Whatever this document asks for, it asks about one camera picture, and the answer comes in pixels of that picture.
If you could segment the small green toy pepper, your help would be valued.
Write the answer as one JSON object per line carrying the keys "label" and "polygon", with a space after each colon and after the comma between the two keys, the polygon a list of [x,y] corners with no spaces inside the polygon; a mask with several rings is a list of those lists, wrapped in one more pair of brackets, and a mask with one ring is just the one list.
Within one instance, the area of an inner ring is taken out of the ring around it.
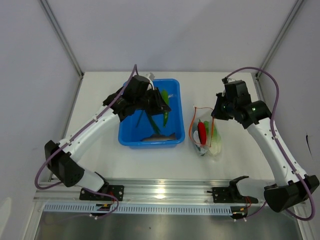
{"label": "small green toy pepper", "polygon": [[[165,110],[167,110],[167,106],[169,105],[169,94],[168,94],[168,92],[167,92],[165,89],[163,89],[163,90],[161,91],[161,96],[162,96],[162,98],[163,98],[163,100],[164,100],[164,102],[165,102]],[[163,113],[163,127],[164,127],[164,128],[165,128],[166,125],[167,125],[168,119],[169,119],[169,112],[168,112],[168,111],[165,111],[165,112]]]}

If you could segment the grey toy fish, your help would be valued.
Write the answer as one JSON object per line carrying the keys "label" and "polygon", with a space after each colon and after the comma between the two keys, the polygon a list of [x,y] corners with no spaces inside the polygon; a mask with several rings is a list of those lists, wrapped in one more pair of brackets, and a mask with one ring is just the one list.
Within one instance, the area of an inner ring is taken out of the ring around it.
{"label": "grey toy fish", "polygon": [[143,138],[142,142],[161,142],[161,141],[175,141],[177,139],[176,134],[172,133],[170,135],[157,134],[154,133],[149,137]]}

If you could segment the toy napa cabbage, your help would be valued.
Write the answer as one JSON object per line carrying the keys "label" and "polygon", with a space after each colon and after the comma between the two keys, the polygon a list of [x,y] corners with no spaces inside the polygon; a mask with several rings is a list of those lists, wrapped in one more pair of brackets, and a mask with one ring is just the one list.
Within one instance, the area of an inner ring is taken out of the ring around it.
{"label": "toy napa cabbage", "polygon": [[217,156],[222,150],[222,139],[217,125],[213,124],[213,133],[211,135],[211,147],[206,147],[204,154],[208,156]]}

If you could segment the red toy chili pepper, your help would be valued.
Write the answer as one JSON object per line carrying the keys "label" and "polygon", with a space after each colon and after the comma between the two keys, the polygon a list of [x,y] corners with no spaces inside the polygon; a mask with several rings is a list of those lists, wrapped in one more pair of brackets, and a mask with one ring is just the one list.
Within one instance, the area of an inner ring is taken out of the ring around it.
{"label": "red toy chili pepper", "polygon": [[199,121],[197,124],[198,137],[201,145],[206,145],[207,143],[207,131],[204,122]]}

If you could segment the clear zip bag orange zipper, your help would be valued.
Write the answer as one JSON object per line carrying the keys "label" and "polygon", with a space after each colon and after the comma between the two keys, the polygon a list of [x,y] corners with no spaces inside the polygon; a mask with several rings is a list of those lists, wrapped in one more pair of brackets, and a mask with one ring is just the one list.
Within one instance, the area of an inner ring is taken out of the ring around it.
{"label": "clear zip bag orange zipper", "polygon": [[[189,136],[189,139],[192,142],[193,146],[195,147],[195,150],[198,155],[199,155],[198,148],[207,148],[207,147],[210,148],[211,147],[211,135],[213,134],[214,124],[216,124],[215,118],[211,116],[212,111],[213,111],[213,109],[211,107],[196,107],[196,106],[194,106],[194,114],[193,114],[193,117],[192,117],[192,120],[191,120],[191,123],[189,126],[188,136]],[[206,145],[201,145],[201,143],[200,143],[200,139],[199,139],[199,135],[198,135],[198,122],[199,121],[204,122],[204,125],[206,128],[206,136],[207,136]],[[217,155],[217,156],[204,155],[201,157],[217,158],[219,155]]]}

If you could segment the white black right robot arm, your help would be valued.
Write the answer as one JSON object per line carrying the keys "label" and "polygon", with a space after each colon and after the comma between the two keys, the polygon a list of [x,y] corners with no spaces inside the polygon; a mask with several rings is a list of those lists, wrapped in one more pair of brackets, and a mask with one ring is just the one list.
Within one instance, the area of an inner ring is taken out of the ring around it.
{"label": "white black right robot arm", "polygon": [[281,138],[272,113],[261,101],[252,101],[243,80],[223,79],[224,91],[217,93],[212,116],[236,120],[253,137],[272,171],[274,181],[240,176],[229,182],[228,196],[234,202],[245,197],[265,200],[274,212],[282,212],[310,198],[319,187],[316,175],[308,175]]}

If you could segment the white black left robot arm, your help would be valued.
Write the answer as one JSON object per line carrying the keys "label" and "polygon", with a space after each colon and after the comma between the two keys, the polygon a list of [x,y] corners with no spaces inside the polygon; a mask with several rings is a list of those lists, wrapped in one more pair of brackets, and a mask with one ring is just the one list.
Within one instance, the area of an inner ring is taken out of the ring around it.
{"label": "white black left robot arm", "polygon": [[109,95],[94,116],[70,137],[58,143],[49,141],[45,145],[46,167],[66,187],[79,186],[90,190],[97,200],[108,196],[106,180],[78,164],[84,153],[105,133],[138,110],[150,115],[171,111],[154,86],[154,75],[135,75],[118,91]]}

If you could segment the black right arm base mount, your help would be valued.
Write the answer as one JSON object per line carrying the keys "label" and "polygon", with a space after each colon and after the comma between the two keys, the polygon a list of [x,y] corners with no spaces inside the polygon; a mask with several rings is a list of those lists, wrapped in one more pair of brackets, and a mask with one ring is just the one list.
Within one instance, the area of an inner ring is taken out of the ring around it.
{"label": "black right arm base mount", "polygon": [[246,175],[234,178],[229,181],[227,187],[212,187],[207,193],[212,195],[214,203],[257,204],[259,202],[257,198],[253,196],[243,196],[238,190],[237,183],[247,178],[249,178],[249,176]]}

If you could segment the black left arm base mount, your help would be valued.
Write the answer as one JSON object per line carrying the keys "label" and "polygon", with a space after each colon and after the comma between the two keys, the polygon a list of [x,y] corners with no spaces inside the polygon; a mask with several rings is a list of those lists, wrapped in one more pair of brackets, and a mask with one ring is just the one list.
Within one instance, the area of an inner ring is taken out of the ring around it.
{"label": "black left arm base mount", "polygon": [[110,195],[117,198],[119,202],[122,202],[125,192],[125,186],[105,184],[98,192],[100,194],[92,193],[85,188],[82,188],[80,191],[79,199],[82,201],[114,201],[112,197],[106,196]]}

